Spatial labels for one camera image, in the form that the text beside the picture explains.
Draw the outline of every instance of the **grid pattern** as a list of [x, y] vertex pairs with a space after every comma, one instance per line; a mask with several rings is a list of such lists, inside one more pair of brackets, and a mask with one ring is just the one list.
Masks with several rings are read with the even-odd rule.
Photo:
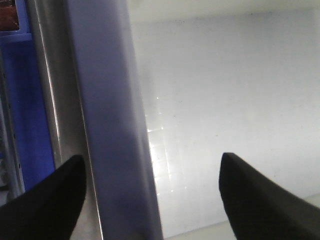
[[319, 25], [309, 10], [132, 26], [165, 237], [227, 219], [223, 152], [319, 192]]

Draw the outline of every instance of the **metal pole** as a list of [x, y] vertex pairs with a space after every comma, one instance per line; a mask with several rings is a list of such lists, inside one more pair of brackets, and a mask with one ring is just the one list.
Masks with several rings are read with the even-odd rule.
[[56, 168], [86, 160], [87, 194], [71, 239], [102, 240], [101, 223], [63, 0], [26, 0]]

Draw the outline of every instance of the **blue surface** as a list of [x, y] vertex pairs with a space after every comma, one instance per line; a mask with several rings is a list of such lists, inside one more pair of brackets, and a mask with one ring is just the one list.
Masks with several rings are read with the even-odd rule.
[[55, 170], [35, 50], [30, 40], [0, 48], [18, 159], [29, 190]]
[[67, 6], [103, 236], [162, 240], [126, 1]]

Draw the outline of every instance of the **black object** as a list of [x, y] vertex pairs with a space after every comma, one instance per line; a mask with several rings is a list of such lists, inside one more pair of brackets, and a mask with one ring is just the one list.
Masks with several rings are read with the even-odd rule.
[[76, 155], [0, 208], [0, 240], [70, 239], [85, 196], [85, 163]]
[[320, 209], [233, 153], [222, 156], [219, 189], [238, 240], [320, 240]]

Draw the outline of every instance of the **white backdrop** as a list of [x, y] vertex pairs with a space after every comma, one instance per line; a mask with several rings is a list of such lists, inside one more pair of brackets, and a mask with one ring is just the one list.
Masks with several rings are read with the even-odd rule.
[[320, 192], [319, 30], [315, 10], [132, 25], [165, 237], [227, 219], [223, 152]]

